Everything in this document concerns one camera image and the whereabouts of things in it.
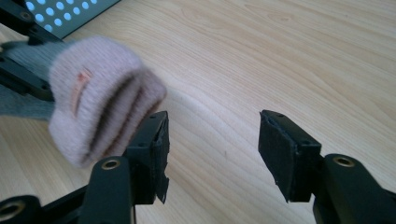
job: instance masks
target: wood grain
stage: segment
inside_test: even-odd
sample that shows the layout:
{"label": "wood grain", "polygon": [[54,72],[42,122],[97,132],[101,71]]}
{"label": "wood grain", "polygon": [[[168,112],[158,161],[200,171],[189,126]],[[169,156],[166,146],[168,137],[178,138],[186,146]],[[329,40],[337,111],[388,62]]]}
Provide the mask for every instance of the wood grain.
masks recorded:
{"label": "wood grain", "polygon": [[[139,223],[315,223],[258,153],[263,109],[396,191],[395,1],[122,0],[66,39],[90,35],[135,50],[168,88],[170,188],[165,205],[137,207]],[[45,204],[89,179],[43,121],[1,117],[0,155],[0,200]]]}

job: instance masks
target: folded cloth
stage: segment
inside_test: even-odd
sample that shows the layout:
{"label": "folded cloth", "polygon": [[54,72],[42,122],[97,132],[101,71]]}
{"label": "folded cloth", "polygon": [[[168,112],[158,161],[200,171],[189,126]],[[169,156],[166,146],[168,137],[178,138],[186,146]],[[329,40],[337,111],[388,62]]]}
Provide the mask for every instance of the folded cloth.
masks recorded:
{"label": "folded cloth", "polygon": [[59,53],[49,69],[49,84],[55,98],[49,132],[78,167],[122,154],[166,94],[137,55],[101,36]]}

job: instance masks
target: white dot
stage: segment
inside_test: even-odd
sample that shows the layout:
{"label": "white dot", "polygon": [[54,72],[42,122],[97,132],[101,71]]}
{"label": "white dot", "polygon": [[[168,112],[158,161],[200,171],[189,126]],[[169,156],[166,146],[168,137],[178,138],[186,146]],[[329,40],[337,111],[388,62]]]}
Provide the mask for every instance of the white dot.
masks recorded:
{"label": "white dot", "polygon": [[72,19],[72,16],[70,15],[70,13],[66,12],[64,13],[64,19],[70,21]]}
{"label": "white dot", "polygon": [[29,9],[30,11],[35,10],[35,5],[33,5],[33,3],[31,3],[31,2],[26,2],[26,6],[27,6],[27,9]]}
{"label": "white dot", "polygon": [[64,4],[63,4],[62,2],[57,2],[57,3],[56,3],[56,7],[57,7],[59,10],[64,10]]}
{"label": "white dot", "polygon": [[37,21],[44,21],[44,17],[43,17],[43,15],[41,15],[41,14],[36,14],[36,15],[35,15],[35,19],[36,19]]}
{"label": "white dot", "polygon": [[73,8],[73,12],[74,12],[76,15],[78,15],[78,14],[79,14],[79,8],[78,8],[78,7]]}
{"label": "white dot", "polygon": [[90,7],[90,5],[88,5],[87,2],[83,2],[82,3],[82,7],[85,8],[85,9],[88,9]]}
{"label": "white dot", "polygon": [[44,29],[46,29],[46,30],[52,32],[52,26],[51,26],[51,25],[48,25],[48,24],[45,25],[45,26],[44,26]]}
{"label": "white dot", "polygon": [[47,12],[47,14],[49,14],[49,16],[53,16],[54,11],[53,11],[52,7],[47,7],[46,12]]}
{"label": "white dot", "polygon": [[55,21],[53,21],[55,23],[55,25],[57,26],[62,26],[62,21],[59,19],[55,19]]}

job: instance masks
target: gray sock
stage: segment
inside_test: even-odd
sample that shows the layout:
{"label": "gray sock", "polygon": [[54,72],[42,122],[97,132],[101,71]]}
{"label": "gray sock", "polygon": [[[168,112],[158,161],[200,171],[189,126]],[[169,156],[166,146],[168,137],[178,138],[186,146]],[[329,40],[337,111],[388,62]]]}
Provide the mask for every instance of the gray sock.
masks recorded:
{"label": "gray sock", "polygon": [[[3,57],[25,67],[35,76],[49,81],[49,71],[56,56],[72,43],[48,43],[28,46],[25,42],[8,42],[2,45]],[[39,100],[31,95],[20,95],[0,85],[0,116],[31,119],[49,119],[54,109],[53,102]]]}

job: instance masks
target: light wood tabletop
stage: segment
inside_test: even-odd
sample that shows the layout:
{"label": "light wood tabletop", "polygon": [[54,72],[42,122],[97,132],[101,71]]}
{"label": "light wood tabletop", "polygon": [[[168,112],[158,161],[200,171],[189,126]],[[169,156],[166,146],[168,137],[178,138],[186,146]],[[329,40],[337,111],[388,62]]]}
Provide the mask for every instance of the light wood tabletop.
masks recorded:
{"label": "light wood tabletop", "polygon": [[[260,114],[282,113],[396,191],[396,2],[122,0],[66,40],[111,37],[168,95],[167,201],[138,223],[315,223],[286,203],[259,152]],[[1,27],[0,41],[20,39]],[[0,201],[49,203],[88,183],[46,121],[0,117]]]}

